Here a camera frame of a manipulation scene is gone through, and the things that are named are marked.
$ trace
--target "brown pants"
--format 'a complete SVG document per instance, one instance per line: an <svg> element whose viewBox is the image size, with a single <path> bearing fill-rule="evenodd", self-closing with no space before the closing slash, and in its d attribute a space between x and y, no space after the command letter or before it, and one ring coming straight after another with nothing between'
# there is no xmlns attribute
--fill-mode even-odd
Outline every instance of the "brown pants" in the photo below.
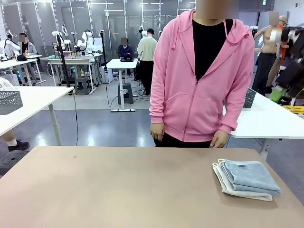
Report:
<svg viewBox="0 0 304 228"><path fill-rule="evenodd" d="M274 64L272 65L271 70L269 71L268 80L267 80L267 85L266 86L268 86L268 87L271 86L271 84L274 81L277 73L279 73L280 66L281 66L281 60L277 58L275 60Z"/></svg>

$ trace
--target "mannequin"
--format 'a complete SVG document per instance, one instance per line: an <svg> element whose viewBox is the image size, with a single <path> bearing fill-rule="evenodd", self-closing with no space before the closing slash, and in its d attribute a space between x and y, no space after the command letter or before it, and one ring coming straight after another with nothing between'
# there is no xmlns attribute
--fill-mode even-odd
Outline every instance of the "mannequin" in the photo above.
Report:
<svg viewBox="0 0 304 228"><path fill-rule="evenodd" d="M280 29L280 30L283 30L283 27L285 25L288 25L287 16L280 16L279 24L278 24L277 28ZM280 56L276 58L273 66L272 66L272 68L269 72L268 81L267 81L267 85L266 85L266 93L271 93L272 92L272 90L271 90L272 82L273 82L277 73L280 70L281 63L285 59L286 49L288 49L288 48L289 48L289 46L287 45L287 42L280 44Z"/></svg>
<svg viewBox="0 0 304 228"><path fill-rule="evenodd" d="M256 39L260 35L263 35L264 45L262 49L258 50L258 52L260 52L260 55L252 89L259 92L263 96L265 96L268 74L280 51L280 44L277 45L277 43L270 41L271 31L275 28L276 26L269 25L259 30L254 36L254 39Z"/></svg>

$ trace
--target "green object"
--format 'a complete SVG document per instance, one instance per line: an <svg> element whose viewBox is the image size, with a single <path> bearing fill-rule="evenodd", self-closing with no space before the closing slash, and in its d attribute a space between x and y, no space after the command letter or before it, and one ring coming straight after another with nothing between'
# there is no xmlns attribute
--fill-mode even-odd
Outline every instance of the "green object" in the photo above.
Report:
<svg viewBox="0 0 304 228"><path fill-rule="evenodd" d="M273 102L278 103L281 100L281 97L286 93L287 89L282 89L281 91L275 89L269 96L269 99Z"/></svg>

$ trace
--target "white sweater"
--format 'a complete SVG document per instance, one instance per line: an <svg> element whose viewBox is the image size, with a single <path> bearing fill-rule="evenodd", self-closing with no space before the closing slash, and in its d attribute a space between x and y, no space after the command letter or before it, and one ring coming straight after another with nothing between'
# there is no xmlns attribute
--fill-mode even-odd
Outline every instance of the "white sweater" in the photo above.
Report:
<svg viewBox="0 0 304 228"><path fill-rule="evenodd" d="M157 41L153 37L145 37L139 41L137 52L141 61L153 61Z"/></svg>

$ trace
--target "black cap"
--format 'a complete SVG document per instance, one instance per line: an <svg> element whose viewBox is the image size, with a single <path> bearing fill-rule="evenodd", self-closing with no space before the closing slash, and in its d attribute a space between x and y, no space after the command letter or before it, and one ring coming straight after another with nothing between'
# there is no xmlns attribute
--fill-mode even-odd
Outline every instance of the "black cap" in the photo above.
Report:
<svg viewBox="0 0 304 228"><path fill-rule="evenodd" d="M148 29L147 32L151 33L152 35L154 35L154 30L152 28Z"/></svg>
<svg viewBox="0 0 304 228"><path fill-rule="evenodd" d="M26 58L25 56L17 56L17 61L20 61L20 62L24 62L24 61L27 61L28 58Z"/></svg>

